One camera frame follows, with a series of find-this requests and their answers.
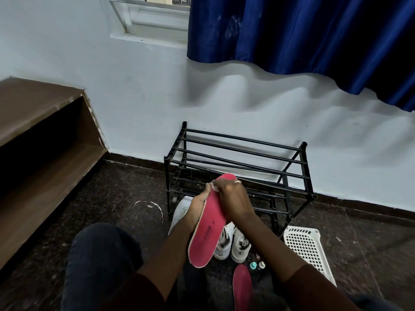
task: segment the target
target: white thread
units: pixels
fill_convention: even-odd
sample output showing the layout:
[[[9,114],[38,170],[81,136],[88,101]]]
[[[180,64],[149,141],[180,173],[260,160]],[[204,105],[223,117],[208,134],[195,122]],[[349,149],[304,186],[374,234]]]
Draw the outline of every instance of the white thread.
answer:
[[[158,207],[158,209],[160,210],[160,213],[161,213],[161,223],[163,223],[164,222],[164,218],[163,218],[163,211],[161,210],[161,207],[160,206],[158,206],[158,204],[156,204],[156,203],[154,203],[154,202],[147,202],[147,201],[137,201],[137,202],[135,202],[134,203],[134,206],[137,204],[137,203],[139,203],[139,202],[143,202],[143,203],[151,203],[151,204],[154,204],[154,205],[156,205],[157,207]]]

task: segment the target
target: blue curtain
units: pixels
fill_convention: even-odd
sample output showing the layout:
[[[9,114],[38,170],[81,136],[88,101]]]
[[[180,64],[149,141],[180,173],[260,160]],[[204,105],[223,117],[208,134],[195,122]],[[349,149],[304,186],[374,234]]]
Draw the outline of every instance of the blue curtain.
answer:
[[[415,0],[192,0],[187,54],[319,73],[415,109]]]

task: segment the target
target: granite floor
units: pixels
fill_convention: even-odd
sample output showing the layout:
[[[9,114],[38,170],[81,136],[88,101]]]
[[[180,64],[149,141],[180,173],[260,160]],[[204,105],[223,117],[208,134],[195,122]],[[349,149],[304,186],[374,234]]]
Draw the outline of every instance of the granite floor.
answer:
[[[163,216],[147,202],[158,204]],[[0,272],[0,310],[58,310],[71,240],[90,224],[120,226],[140,241],[148,260],[166,238],[166,214],[163,172],[102,160]],[[263,220],[269,224],[267,216]],[[314,202],[292,225],[320,231],[338,287],[415,310],[414,221]],[[235,267],[230,258],[206,267],[213,309],[233,310]],[[258,305],[273,301],[273,309],[284,309],[278,297],[264,298],[271,290],[267,272],[252,272],[252,279]]]

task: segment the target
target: forearm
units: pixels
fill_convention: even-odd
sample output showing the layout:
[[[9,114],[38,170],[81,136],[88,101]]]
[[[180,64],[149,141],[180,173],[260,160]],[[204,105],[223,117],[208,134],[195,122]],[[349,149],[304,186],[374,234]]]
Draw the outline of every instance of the forearm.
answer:
[[[265,226],[256,214],[249,214],[235,224],[257,249],[261,258],[273,270],[281,283],[287,281],[307,264]]]
[[[167,299],[187,257],[187,243],[192,225],[182,218],[168,236],[161,250],[145,263],[137,273],[147,277]]]

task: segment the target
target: white plastic basket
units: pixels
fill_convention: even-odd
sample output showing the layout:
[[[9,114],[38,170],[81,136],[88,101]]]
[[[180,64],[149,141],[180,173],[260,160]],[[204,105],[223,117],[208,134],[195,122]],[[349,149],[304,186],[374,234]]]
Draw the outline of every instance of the white plastic basket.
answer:
[[[288,226],[284,230],[284,242],[336,286],[335,278],[321,246],[320,232],[317,229]]]

